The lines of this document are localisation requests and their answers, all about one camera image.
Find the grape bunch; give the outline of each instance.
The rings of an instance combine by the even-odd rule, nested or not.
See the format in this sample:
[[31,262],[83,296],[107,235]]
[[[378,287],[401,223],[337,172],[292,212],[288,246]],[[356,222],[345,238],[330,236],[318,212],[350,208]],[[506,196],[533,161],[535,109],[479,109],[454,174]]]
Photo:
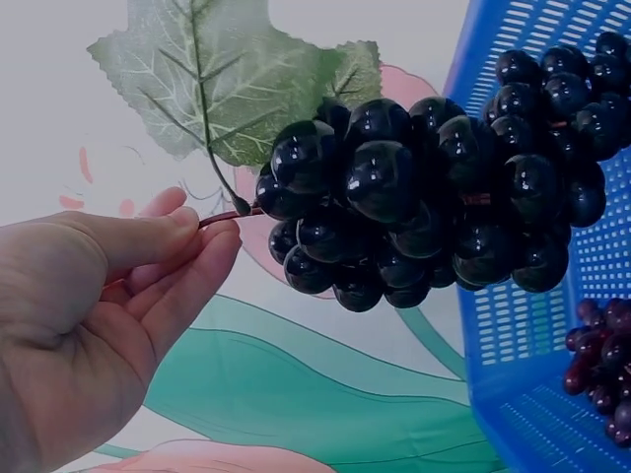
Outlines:
[[598,162],[631,136],[631,49],[610,33],[596,49],[591,62],[566,45],[539,62],[502,53],[500,89],[479,118],[441,97],[409,110],[324,98],[313,119],[283,129],[255,203],[279,221],[269,250],[288,284],[305,294],[332,288],[357,312],[382,297],[416,306],[453,283],[556,287],[572,227],[604,212]]
[[615,444],[631,447],[631,301],[612,299],[605,307],[586,299],[577,305],[581,326],[565,339],[574,353],[563,376],[572,396],[585,393],[605,417],[604,431]]

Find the plastic basket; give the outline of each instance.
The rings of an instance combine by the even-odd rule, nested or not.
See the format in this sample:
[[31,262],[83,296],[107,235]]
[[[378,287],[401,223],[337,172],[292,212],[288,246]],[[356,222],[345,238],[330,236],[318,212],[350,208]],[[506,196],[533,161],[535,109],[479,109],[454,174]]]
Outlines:
[[[596,36],[631,37],[631,0],[471,0],[446,95],[480,116],[497,90],[500,52],[538,57],[559,43],[588,57]],[[574,231],[564,282],[544,295],[515,284],[459,290],[473,411],[507,464],[519,472],[631,472],[631,451],[604,436],[603,419],[585,396],[561,389],[567,331],[582,298],[631,298],[631,151],[602,164],[607,207],[602,220]]]

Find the brown stem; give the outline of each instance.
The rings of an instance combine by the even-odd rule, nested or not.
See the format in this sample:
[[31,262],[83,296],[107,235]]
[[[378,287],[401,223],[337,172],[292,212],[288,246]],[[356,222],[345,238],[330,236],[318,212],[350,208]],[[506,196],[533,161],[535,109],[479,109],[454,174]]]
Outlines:
[[252,211],[249,213],[249,215],[240,215],[239,212],[235,212],[234,210],[231,212],[224,212],[223,214],[213,215],[212,217],[208,217],[207,219],[204,219],[201,222],[199,222],[199,229],[201,230],[204,227],[208,227],[209,225],[212,225],[216,222],[223,222],[224,220],[239,219],[241,217],[251,217],[254,215],[263,215],[263,211],[260,209],[260,207],[252,206]]

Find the green leaf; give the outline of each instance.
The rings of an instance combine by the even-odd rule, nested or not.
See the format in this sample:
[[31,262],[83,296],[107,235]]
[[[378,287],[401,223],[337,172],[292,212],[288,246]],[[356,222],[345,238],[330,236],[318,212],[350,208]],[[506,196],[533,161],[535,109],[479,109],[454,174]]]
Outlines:
[[333,51],[342,54],[342,64],[328,84],[329,95],[353,108],[382,96],[379,49],[374,41],[347,42]]
[[252,166],[268,159],[280,129],[313,115],[344,57],[275,30],[267,8],[130,1],[129,29],[88,50],[168,153],[183,159],[208,144],[227,163]]

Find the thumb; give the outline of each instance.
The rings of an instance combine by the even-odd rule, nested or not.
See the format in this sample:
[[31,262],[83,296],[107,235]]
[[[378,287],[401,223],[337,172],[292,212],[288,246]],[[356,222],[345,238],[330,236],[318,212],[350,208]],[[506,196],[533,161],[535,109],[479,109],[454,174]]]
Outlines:
[[155,218],[117,219],[63,212],[52,219],[89,237],[106,260],[108,273],[175,256],[193,239],[199,226],[197,213],[189,207]]

